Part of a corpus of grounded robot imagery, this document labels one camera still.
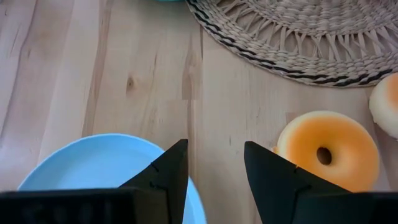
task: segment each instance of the teal object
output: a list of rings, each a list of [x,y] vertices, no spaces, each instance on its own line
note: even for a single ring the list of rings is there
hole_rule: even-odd
[[[159,146],[145,139],[126,134],[85,137],[46,158],[25,178],[18,189],[119,187],[163,152]],[[205,211],[191,178],[188,180],[183,224],[206,224]]]

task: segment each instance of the woven placemat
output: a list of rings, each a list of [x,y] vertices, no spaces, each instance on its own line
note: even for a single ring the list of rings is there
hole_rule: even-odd
[[[309,85],[375,85],[398,72],[396,0],[187,0],[250,63]]]

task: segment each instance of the wood grain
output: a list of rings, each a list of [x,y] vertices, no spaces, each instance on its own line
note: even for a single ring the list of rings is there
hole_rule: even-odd
[[[371,88],[305,86],[218,45],[184,2],[4,0],[0,4],[0,190],[82,136],[128,133],[168,148],[190,140],[208,223],[261,223],[245,141],[276,145],[313,110],[360,122],[379,145],[376,190],[398,190],[398,142],[368,110]]]

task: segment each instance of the toy bagel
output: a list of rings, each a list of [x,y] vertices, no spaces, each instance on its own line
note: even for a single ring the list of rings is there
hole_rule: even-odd
[[[369,99],[373,120],[390,136],[398,139],[398,73],[377,84]]]
[[[379,175],[379,154],[369,133],[353,119],[314,111],[291,121],[275,153],[352,192],[369,191]]]

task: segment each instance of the donut hole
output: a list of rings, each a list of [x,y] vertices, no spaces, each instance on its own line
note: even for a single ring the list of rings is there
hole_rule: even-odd
[[[319,147],[317,150],[317,157],[320,163],[323,165],[331,164],[331,152],[326,147]]]

